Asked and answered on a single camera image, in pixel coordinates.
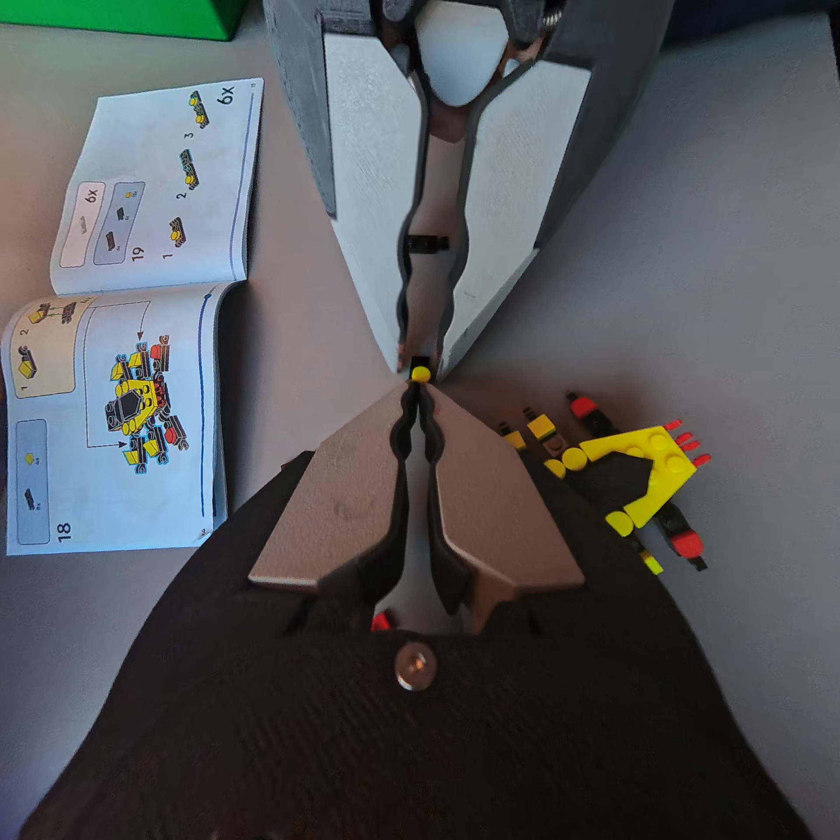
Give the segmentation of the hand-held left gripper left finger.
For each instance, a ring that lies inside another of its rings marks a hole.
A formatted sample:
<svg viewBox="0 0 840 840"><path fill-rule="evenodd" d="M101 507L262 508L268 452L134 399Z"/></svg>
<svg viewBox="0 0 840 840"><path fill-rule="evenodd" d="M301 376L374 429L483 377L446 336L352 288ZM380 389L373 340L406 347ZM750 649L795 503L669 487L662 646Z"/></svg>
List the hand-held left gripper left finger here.
<svg viewBox="0 0 840 840"><path fill-rule="evenodd" d="M406 459L420 395L420 385L399 384L318 446L250 583L317 596L352 621L371 619L403 574Z"/></svg>

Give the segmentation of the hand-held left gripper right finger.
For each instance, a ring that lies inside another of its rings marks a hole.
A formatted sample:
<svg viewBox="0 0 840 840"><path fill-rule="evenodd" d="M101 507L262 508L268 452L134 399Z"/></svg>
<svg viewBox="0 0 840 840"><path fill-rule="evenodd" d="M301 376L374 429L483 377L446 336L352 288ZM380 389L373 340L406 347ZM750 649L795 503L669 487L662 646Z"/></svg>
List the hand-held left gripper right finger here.
<svg viewBox="0 0 840 840"><path fill-rule="evenodd" d="M498 433L432 385L419 386L430 467L432 576L450 615L479 634L494 609L585 582L522 458Z"/></svg>

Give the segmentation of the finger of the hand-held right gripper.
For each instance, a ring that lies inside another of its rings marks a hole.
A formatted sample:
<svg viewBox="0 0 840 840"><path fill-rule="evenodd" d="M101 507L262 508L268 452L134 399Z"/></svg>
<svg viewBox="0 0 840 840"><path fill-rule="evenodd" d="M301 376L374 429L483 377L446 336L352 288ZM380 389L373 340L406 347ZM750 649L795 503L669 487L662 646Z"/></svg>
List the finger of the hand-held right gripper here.
<svg viewBox="0 0 840 840"><path fill-rule="evenodd" d="M371 2L265 1L270 42L322 203L385 362L404 365L407 233L423 190L424 92Z"/></svg>
<svg viewBox="0 0 840 840"><path fill-rule="evenodd" d="M570 1L536 57L479 96L457 194L465 234L448 276L435 361L443 379L557 231L628 119L674 3Z"/></svg>

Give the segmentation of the green box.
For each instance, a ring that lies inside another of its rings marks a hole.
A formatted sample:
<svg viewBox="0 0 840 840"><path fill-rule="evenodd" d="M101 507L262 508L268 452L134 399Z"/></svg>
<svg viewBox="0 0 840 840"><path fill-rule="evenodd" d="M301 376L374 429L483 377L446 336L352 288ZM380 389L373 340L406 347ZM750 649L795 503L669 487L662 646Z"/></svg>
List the green box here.
<svg viewBox="0 0 840 840"><path fill-rule="evenodd" d="M229 41L247 1L2 1L1 21L132 35Z"/></svg>

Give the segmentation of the lego instruction booklet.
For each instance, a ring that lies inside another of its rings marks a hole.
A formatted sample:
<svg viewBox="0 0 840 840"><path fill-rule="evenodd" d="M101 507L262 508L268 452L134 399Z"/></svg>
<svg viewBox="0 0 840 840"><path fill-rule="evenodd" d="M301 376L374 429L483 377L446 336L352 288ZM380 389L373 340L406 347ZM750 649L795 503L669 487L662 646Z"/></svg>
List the lego instruction booklet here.
<svg viewBox="0 0 840 840"><path fill-rule="evenodd" d="M263 92L98 100L53 293L3 333L8 555L194 549L226 519L217 315L247 277Z"/></svg>

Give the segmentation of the yellow black lego model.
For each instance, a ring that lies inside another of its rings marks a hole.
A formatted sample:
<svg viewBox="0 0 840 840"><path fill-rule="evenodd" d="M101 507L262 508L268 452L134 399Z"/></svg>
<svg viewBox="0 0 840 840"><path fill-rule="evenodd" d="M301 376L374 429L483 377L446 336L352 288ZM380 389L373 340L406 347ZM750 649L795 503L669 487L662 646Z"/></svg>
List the yellow black lego model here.
<svg viewBox="0 0 840 840"><path fill-rule="evenodd" d="M697 571L705 570L704 543L673 502L676 492L711 460L708 454L690 456L700 442L691 433L673 435L681 427L679 419L622 432L589 397L570 392L566 398L590 435L578 445L570 444L547 414L528 406L522 410L530 435L546 453L546 469L585 499L654 574L663 567L638 536L651 521L675 554Z"/></svg>

